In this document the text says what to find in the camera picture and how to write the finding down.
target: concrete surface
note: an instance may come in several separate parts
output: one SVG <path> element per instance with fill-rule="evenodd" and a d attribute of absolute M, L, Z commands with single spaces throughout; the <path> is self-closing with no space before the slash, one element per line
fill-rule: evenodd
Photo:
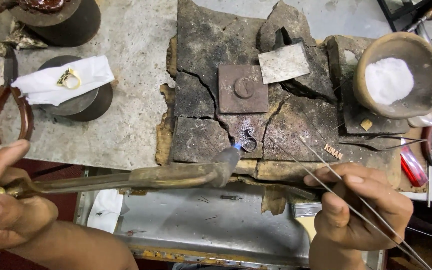
<path fill-rule="evenodd" d="M 276 2 L 195 0 L 196 4 L 216 11 L 264 19 Z M 55 120 L 35 108 L 35 130 L 27 158 L 125 170 L 155 166 L 155 126 L 166 111 L 159 85 L 174 86 L 165 64 L 169 39 L 176 34 L 177 0 L 98 0 L 98 3 L 102 24 L 90 43 L 76 48 L 22 51 L 17 57 L 23 76 L 55 56 L 105 54 L 117 77 L 113 103 L 101 118 L 86 123 L 58 117 Z M 307 16 L 311 34 L 317 40 L 334 34 L 378 38 L 390 33 L 374 0 L 287 0 L 286 3 Z M 4 25 L 0 34 L 8 32 Z M 426 25 L 432 37 L 432 21 Z M 0 84 L 2 65 L 0 59 Z M 17 138 L 19 112 L 11 99 L 0 118 L 0 126 L 4 143 Z"/>

